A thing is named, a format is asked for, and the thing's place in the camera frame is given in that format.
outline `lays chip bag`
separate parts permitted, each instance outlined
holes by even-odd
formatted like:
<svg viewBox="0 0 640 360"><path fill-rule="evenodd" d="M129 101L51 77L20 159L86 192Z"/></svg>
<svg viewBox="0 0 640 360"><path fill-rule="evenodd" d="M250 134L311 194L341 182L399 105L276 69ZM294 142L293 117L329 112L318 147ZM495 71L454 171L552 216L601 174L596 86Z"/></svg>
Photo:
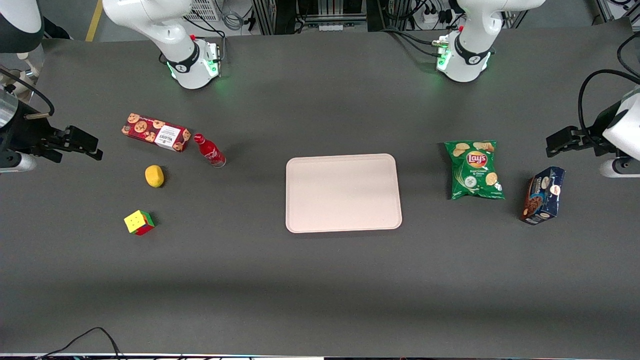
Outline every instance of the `lays chip bag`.
<svg viewBox="0 0 640 360"><path fill-rule="evenodd" d="M452 200L465 195L504 199L502 185L493 166L495 144L495 141L444 143L452 163Z"/></svg>

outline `coca-cola bottle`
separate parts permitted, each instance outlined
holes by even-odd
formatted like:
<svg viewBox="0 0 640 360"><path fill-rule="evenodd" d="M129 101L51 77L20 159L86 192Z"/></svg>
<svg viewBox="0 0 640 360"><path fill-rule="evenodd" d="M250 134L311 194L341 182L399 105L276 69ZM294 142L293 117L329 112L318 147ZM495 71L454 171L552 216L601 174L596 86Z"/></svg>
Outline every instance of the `coca-cola bottle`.
<svg viewBox="0 0 640 360"><path fill-rule="evenodd" d="M200 154L207 158L213 167L225 166L227 158L211 140L205 139L202 134L196 134L193 135L193 141L200 147Z"/></svg>

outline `snack box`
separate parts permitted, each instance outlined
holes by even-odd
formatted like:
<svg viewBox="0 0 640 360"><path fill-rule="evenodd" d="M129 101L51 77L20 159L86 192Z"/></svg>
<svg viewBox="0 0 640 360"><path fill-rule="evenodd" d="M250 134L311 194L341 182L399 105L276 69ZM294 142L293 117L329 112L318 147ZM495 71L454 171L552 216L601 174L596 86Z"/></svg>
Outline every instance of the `snack box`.
<svg viewBox="0 0 640 360"><path fill-rule="evenodd" d="M556 217L563 181L564 170L559 167L550 167L534 176L529 183L520 219L527 224L538 225Z"/></svg>
<svg viewBox="0 0 640 360"><path fill-rule="evenodd" d="M191 133L184 126L134 113L127 118L127 123L122 127L122 133L130 138L154 143L177 152L184 151L191 138Z"/></svg>

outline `rubik's cube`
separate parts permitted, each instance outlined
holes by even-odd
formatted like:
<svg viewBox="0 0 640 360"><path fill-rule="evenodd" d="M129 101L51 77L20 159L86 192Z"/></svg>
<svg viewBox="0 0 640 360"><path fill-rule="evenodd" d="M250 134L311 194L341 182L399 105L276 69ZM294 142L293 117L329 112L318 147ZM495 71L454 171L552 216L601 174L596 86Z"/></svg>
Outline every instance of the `rubik's cube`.
<svg viewBox="0 0 640 360"><path fill-rule="evenodd" d="M138 236L148 233L156 226L153 220L151 220L151 215L142 210L138 210L128 217L125 217L124 223L127 224L127 229L131 234Z"/></svg>

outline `floor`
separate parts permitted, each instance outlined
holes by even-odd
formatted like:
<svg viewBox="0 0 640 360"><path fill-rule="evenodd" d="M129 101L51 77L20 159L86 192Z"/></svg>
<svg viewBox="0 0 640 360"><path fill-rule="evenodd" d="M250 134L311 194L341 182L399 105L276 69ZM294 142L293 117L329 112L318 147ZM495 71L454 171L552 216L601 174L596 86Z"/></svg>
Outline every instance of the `floor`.
<svg viewBox="0 0 640 360"><path fill-rule="evenodd" d="M250 9L250 0L226 0L222 4L224 12L234 10L241 15ZM104 11L96 11L96 0L43 0L40 1L42 13L58 26L61 26L78 40L92 41L128 41L145 40L143 35L114 24ZM589 26L597 14L594 0L547 0L541 7L530 11L523 20L522 28L557 28L565 26ZM95 33L90 31L92 23L97 23ZM229 35L240 35L240 31L229 31L222 22L214 22L218 29ZM248 26L243 28L243 35L249 35ZM185 28L196 35L201 31L190 24ZM259 35L258 27L253 35Z"/></svg>

